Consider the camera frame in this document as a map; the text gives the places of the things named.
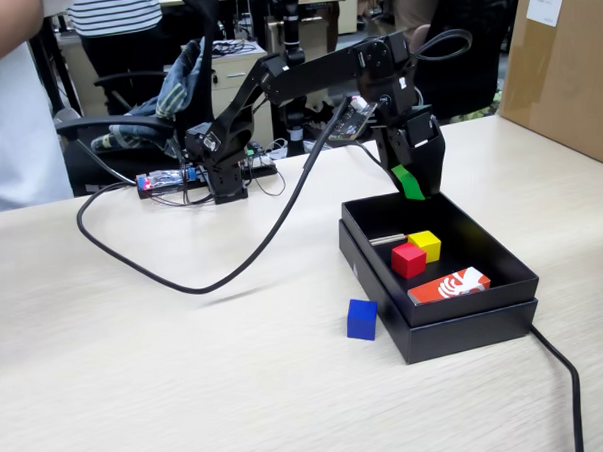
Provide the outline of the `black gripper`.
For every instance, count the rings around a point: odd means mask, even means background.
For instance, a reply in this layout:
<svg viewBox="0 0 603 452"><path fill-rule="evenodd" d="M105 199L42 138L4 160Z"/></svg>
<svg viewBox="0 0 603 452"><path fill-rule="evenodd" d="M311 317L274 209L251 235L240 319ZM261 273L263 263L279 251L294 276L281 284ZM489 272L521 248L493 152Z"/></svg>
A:
<svg viewBox="0 0 603 452"><path fill-rule="evenodd" d="M440 191L445 158L445 140L429 106L413 107L400 117L379 119L374 128L380 163L385 170L414 163L422 195L427 199Z"/></svg>

